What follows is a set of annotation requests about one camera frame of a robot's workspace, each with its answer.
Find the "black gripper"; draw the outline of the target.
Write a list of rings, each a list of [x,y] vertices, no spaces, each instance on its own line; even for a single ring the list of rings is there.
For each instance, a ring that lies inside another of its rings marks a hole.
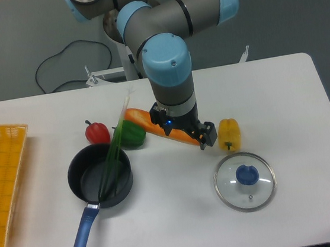
[[[173,114],[175,106],[162,108],[155,102],[149,111],[150,119],[153,124],[157,124],[164,130],[166,136],[169,136],[171,130],[182,130],[186,132],[191,138],[200,143],[200,149],[204,150],[207,146],[213,147],[216,140],[216,128],[214,123],[205,121],[201,123],[198,119],[197,102],[190,105],[190,109],[184,109],[184,104],[179,105],[183,113]]]

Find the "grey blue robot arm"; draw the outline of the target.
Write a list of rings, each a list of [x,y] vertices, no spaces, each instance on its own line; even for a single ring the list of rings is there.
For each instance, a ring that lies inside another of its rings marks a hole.
[[[149,80],[155,103],[152,124],[165,134],[181,130],[203,149],[217,139],[213,123],[198,119],[192,59],[185,39],[238,13],[239,0],[65,0],[78,20],[118,12],[117,31],[139,72]]]

